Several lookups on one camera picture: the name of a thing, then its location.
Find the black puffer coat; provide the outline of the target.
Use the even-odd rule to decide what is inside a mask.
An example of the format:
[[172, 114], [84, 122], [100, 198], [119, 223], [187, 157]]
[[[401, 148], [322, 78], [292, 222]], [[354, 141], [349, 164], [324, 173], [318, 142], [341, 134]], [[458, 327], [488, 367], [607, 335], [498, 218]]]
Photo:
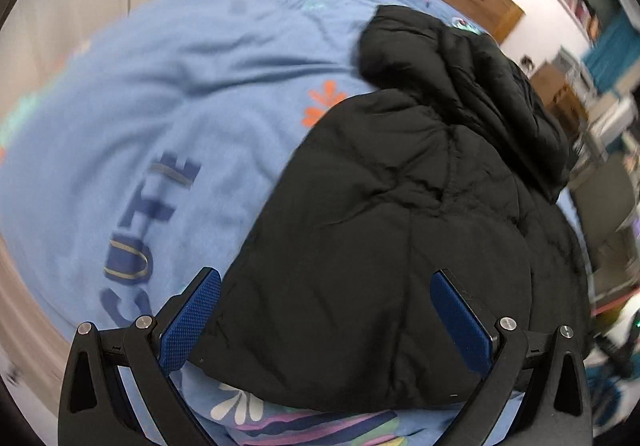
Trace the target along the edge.
[[462, 402], [478, 377], [432, 304], [440, 269], [588, 351], [582, 249], [558, 206], [568, 143], [525, 74], [491, 37], [401, 6], [376, 10], [358, 62], [373, 91], [295, 150], [190, 362], [300, 409]]

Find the blue patterned bed cover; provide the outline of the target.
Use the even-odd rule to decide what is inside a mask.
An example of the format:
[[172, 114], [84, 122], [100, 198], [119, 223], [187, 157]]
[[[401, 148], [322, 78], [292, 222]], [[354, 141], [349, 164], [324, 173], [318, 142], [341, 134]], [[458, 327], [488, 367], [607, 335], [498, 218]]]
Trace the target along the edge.
[[[382, 6], [491, 37], [439, 0], [156, 0], [68, 62], [10, 141], [1, 233], [70, 342], [85, 321], [110, 330], [157, 315], [204, 267], [222, 293], [311, 128], [373, 91], [359, 41]], [[151, 445], [167, 445], [119, 372]], [[520, 374], [485, 444], [502, 445], [531, 376]], [[351, 412], [266, 402], [190, 356], [170, 380], [213, 445], [439, 445], [477, 386], [462, 402]]]

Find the wooden drawer cabinet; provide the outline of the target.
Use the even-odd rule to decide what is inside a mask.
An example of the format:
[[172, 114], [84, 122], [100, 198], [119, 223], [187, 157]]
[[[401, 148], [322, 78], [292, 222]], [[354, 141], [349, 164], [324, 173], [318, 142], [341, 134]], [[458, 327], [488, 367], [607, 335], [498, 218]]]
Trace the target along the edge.
[[565, 75], [546, 62], [533, 74], [530, 83], [567, 135], [578, 134], [588, 122], [588, 114]]

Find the white printer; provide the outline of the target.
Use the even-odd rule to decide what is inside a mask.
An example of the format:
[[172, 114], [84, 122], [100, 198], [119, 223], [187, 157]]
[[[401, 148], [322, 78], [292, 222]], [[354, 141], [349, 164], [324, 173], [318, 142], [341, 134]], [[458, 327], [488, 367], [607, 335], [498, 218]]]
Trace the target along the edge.
[[580, 78], [588, 87], [593, 86], [591, 74], [585, 63], [564, 46], [560, 46], [552, 60], [552, 64], [566, 76]]

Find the right teal curtain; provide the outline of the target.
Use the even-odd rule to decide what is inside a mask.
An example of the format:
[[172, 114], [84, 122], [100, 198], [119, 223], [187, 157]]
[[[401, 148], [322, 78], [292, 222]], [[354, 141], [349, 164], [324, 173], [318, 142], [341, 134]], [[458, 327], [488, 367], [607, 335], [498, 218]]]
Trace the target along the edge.
[[639, 31], [621, 11], [582, 58], [599, 94], [609, 91], [639, 58]]

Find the wall power socket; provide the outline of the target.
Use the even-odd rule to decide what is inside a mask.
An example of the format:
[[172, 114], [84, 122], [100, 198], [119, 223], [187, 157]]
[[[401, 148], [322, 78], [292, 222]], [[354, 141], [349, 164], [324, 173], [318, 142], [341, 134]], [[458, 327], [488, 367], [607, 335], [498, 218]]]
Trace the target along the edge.
[[534, 67], [533, 60], [526, 56], [526, 54], [521, 57], [520, 65], [523, 70], [531, 70]]

